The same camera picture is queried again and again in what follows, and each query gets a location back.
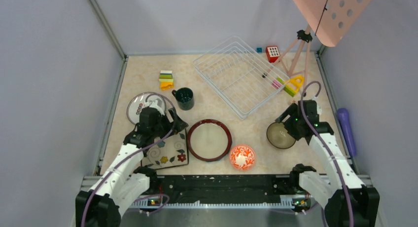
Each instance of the stacked blocks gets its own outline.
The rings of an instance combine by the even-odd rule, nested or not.
[[[160,71],[160,89],[168,90],[174,87],[174,79],[172,71]]]

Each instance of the gray wall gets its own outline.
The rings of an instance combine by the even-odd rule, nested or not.
[[[2,227],[69,226],[121,69],[87,0],[0,0]]]
[[[417,226],[417,29],[417,0],[373,0],[323,57],[388,226]]]
[[[97,1],[127,54],[206,52],[232,35],[285,50],[307,25],[292,0]]]

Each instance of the marble surface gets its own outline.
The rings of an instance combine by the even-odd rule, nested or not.
[[[294,53],[288,53],[284,63],[290,67]],[[125,76],[119,95],[115,116],[112,122],[109,140],[107,143],[102,173],[110,166],[119,152],[124,137],[133,129],[126,116],[127,106],[136,95],[153,91],[161,93],[173,101],[178,115],[189,124],[189,128],[196,122],[212,118],[224,123],[231,131],[233,146],[245,144],[252,147],[257,156],[256,165],[249,171],[238,171],[232,167],[228,157],[215,162],[204,162],[190,155],[189,164],[180,167],[158,170],[160,175],[165,174],[288,174],[295,164],[311,165],[318,172],[324,169],[316,154],[308,147],[305,140],[299,140],[287,150],[274,148],[267,140],[266,129],[291,104],[293,100],[300,99],[300,92],[290,97],[282,91],[255,113],[241,120],[235,112],[217,95],[217,93],[198,75],[193,60],[199,55],[169,55],[169,56],[135,56],[129,57]],[[303,70],[305,54],[302,53],[296,66],[296,72]],[[322,78],[314,54],[309,59],[308,81]],[[195,106],[189,111],[178,108],[171,90],[159,89],[158,75],[160,70],[171,70],[174,76],[174,89],[189,87],[194,92]],[[307,92],[311,98],[317,90],[313,85]],[[325,89],[322,89],[317,102],[322,108],[321,121],[328,121],[336,134],[338,145],[344,152],[341,138],[338,134],[336,122]]]

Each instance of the white plate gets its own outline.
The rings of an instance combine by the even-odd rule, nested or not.
[[[137,96],[135,96],[128,105],[128,108],[126,109],[126,116],[128,116],[128,119],[131,123],[133,124],[137,124],[139,122],[139,114],[141,113],[141,110],[145,104],[145,99],[150,95],[150,92],[145,92],[142,94],[139,94]],[[166,110],[166,102],[164,101],[163,98],[161,98],[158,95],[151,95],[148,98],[148,101],[154,101],[154,100],[159,100],[158,101],[158,106],[165,111]]]

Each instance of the yellow block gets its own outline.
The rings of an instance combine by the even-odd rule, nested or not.
[[[299,89],[302,87],[303,81],[304,81],[304,78],[302,75],[295,76],[289,80],[289,82],[296,87],[296,89],[294,89],[295,94],[298,93]]]
[[[161,90],[168,90],[174,87],[174,82],[162,82],[160,83]]]

